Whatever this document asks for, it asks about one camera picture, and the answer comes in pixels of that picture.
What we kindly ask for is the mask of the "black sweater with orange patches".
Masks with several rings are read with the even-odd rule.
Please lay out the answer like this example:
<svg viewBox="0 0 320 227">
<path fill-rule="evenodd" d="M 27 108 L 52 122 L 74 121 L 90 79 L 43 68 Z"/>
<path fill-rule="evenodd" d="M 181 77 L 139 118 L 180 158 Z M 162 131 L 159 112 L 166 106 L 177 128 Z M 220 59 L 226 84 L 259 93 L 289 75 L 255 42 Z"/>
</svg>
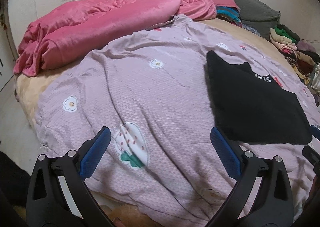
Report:
<svg viewBox="0 0 320 227">
<path fill-rule="evenodd" d="M 230 140 L 250 144 L 307 145 L 310 124 L 296 94 L 248 62 L 229 64 L 214 51 L 206 55 L 216 126 Z"/>
</svg>

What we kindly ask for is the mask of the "stack of folded clothes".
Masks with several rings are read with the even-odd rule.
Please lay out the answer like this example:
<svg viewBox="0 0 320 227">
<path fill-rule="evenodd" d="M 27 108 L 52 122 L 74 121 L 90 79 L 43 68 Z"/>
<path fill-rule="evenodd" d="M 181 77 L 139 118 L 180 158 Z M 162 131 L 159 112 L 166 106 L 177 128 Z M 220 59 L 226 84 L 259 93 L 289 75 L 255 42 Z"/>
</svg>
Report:
<svg viewBox="0 0 320 227">
<path fill-rule="evenodd" d="M 310 85 L 319 65 L 319 54 L 296 33 L 282 24 L 270 28 L 270 42 L 284 56 L 300 80 Z"/>
</svg>

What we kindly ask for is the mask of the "striped folded clothes pile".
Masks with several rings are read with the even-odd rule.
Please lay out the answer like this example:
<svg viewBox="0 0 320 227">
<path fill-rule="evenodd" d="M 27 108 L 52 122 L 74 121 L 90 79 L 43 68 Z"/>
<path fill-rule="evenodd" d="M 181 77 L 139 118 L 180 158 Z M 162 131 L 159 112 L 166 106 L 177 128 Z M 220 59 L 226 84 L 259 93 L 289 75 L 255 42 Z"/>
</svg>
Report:
<svg viewBox="0 0 320 227">
<path fill-rule="evenodd" d="M 239 27 L 242 26 L 242 22 L 240 20 L 240 13 L 236 8 L 217 6 L 216 10 L 218 18 L 225 19 Z"/>
</svg>

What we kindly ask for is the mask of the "lilac strawberry print bedsheet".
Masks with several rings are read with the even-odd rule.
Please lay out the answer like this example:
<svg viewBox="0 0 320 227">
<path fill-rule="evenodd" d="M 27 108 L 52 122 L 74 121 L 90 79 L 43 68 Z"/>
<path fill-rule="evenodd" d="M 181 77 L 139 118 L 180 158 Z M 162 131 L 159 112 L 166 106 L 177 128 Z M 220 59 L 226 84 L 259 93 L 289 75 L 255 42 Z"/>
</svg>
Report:
<svg viewBox="0 0 320 227">
<path fill-rule="evenodd" d="M 230 193 L 211 142 L 206 54 L 247 62 L 255 77 L 297 95 L 310 124 L 319 112 L 291 71 L 231 34 L 179 15 L 89 52 L 40 95 L 37 136 L 51 156 L 92 139 L 103 126 L 111 144 L 88 187 L 137 206 L 162 226 L 204 226 Z"/>
</svg>

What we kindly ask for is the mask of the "pink blanket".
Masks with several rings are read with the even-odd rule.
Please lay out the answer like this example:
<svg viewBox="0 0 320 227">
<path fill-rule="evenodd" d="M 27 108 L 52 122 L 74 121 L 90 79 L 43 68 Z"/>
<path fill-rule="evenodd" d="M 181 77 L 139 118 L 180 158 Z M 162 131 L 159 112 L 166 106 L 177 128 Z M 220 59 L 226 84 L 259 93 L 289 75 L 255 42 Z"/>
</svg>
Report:
<svg viewBox="0 0 320 227">
<path fill-rule="evenodd" d="M 31 22 L 18 46 L 13 73 L 35 77 L 72 63 L 110 41 L 184 14 L 214 19 L 217 6 L 234 0 L 79 0 L 64 3 Z"/>
</svg>

